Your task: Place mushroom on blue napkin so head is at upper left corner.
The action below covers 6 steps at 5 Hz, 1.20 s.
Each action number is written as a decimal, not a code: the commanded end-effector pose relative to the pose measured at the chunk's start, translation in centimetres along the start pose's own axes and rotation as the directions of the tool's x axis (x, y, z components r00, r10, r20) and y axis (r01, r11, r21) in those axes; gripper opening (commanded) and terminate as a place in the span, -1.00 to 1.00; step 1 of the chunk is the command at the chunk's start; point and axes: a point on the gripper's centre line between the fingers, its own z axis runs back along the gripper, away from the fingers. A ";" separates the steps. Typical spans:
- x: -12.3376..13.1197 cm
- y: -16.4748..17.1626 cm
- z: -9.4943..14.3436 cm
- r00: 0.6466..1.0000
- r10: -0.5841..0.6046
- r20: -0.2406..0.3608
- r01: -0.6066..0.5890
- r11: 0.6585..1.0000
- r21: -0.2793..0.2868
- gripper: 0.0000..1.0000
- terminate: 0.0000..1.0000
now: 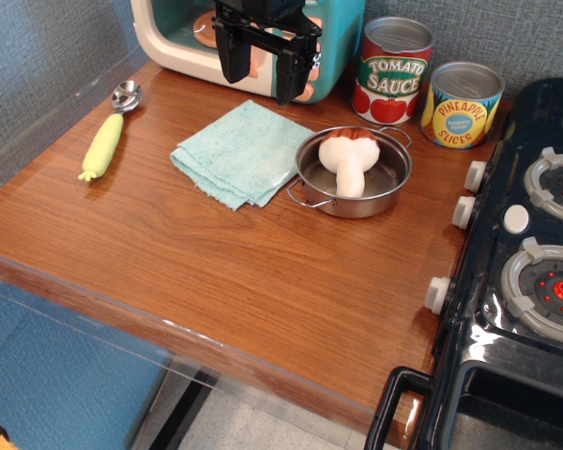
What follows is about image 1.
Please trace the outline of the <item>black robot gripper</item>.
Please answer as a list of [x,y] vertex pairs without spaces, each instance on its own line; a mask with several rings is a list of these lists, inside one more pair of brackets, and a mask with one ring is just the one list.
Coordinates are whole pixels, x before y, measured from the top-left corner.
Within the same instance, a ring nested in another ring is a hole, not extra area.
[[214,29],[224,78],[238,83],[251,71],[251,47],[278,55],[276,99],[285,106],[301,95],[317,66],[321,27],[303,12],[304,1],[217,1]]

